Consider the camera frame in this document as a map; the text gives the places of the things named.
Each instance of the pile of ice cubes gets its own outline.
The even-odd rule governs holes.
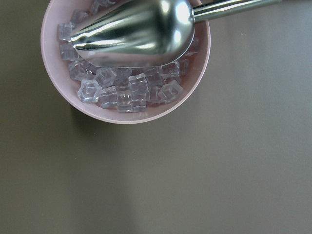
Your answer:
[[[190,56],[198,52],[194,38],[188,51],[177,61],[159,67],[114,68],[95,67],[83,60],[73,48],[70,35],[75,26],[101,8],[115,4],[112,0],[94,0],[89,12],[75,10],[69,23],[58,25],[61,58],[68,61],[72,80],[81,82],[78,97],[84,103],[97,103],[101,108],[117,108],[119,112],[143,112],[148,105],[168,104],[178,100],[180,86],[187,75]]]

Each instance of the utensil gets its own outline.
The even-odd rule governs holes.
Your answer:
[[[124,0],[87,20],[71,41],[82,58],[98,67],[159,66],[187,51],[195,23],[281,1],[226,0],[192,8],[188,0]]]

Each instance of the ice scoop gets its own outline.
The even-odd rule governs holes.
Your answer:
[[[282,0],[226,0],[191,7],[188,0],[121,0],[76,28],[73,47],[98,67],[152,67],[181,57],[194,24]]]

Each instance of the plastic bowl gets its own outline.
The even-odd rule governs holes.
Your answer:
[[[94,103],[80,102],[77,97],[80,82],[70,79],[67,63],[61,60],[59,54],[58,24],[69,22],[75,9],[87,11],[92,2],[93,0],[51,0],[46,10],[41,29],[41,52],[47,73],[60,94],[83,113],[105,122],[118,124],[148,122],[180,106],[198,86],[207,67],[210,53],[208,22],[198,23],[195,26],[195,36],[199,38],[200,50],[192,56],[189,72],[182,78],[181,86],[184,92],[180,98],[170,104],[148,106],[147,111],[141,113],[119,113],[117,110],[102,109]],[[190,3],[193,6],[201,4],[199,0],[190,0]]]

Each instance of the bowl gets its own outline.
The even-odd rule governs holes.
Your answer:
[[[41,29],[41,53],[47,73],[59,93],[75,108],[83,113],[109,123],[136,124],[160,118],[180,106],[198,86],[207,67],[210,53],[210,29],[208,22],[195,25],[195,36],[199,38],[199,52],[190,59],[188,74],[182,78],[184,92],[177,101],[169,104],[148,106],[140,113],[120,113],[115,109],[102,109],[95,103],[82,103],[77,91],[80,83],[69,77],[67,62],[59,53],[57,27],[59,23],[70,21],[74,10],[87,11],[93,0],[51,0],[44,15]],[[190,0],[191,5],[200,5],[199,0]]]

